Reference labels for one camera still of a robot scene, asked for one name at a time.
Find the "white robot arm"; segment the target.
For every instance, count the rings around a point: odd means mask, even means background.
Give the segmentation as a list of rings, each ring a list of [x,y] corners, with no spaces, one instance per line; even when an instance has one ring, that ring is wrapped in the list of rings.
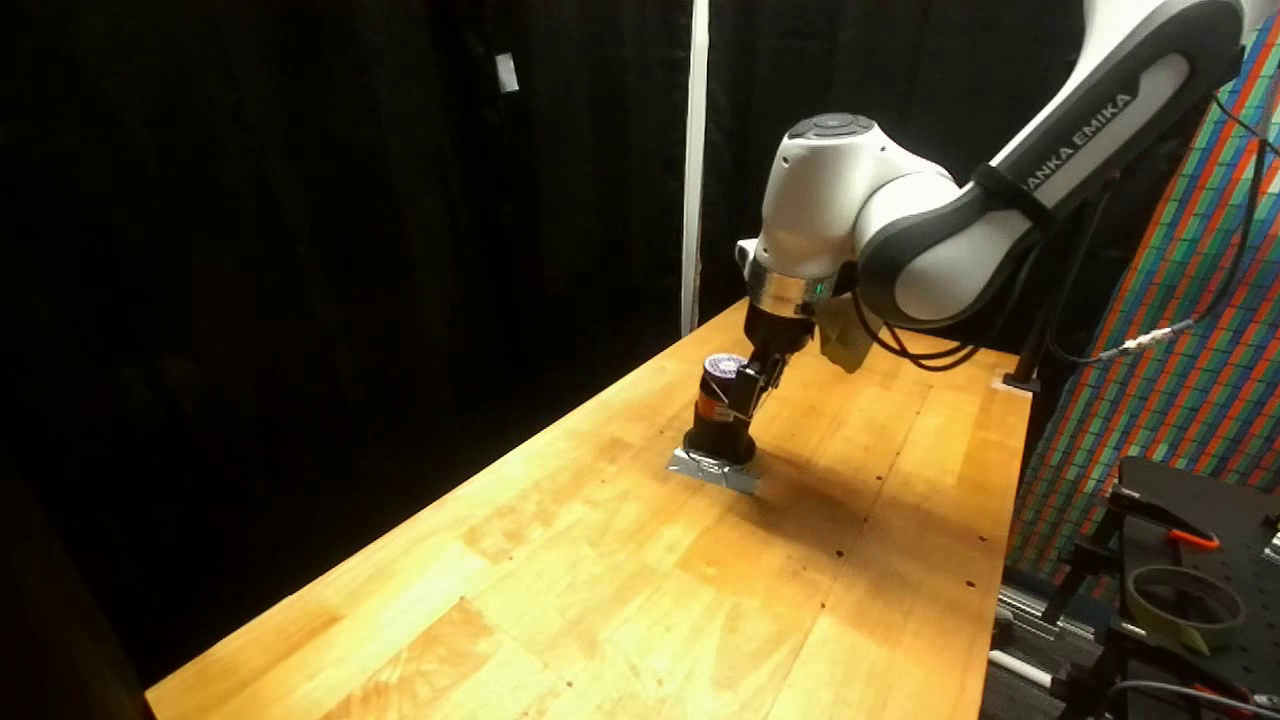
[[[768,387],[850,275],[897,328],[969,319],[1009,255],[1142,157],[1235,69],[1238,0],[1084,0],[1058,91],[965,186],[875,121],[822,112],[774,143],[749,275],[743,380]]]

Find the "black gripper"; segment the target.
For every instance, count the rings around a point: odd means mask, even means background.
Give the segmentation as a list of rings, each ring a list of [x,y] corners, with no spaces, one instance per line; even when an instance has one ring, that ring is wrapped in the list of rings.
[[[758,387],[774,387],[788,360],[811,340],[811,319],[772,316],[749,310],[743,338],[752,346],[749,367]]]

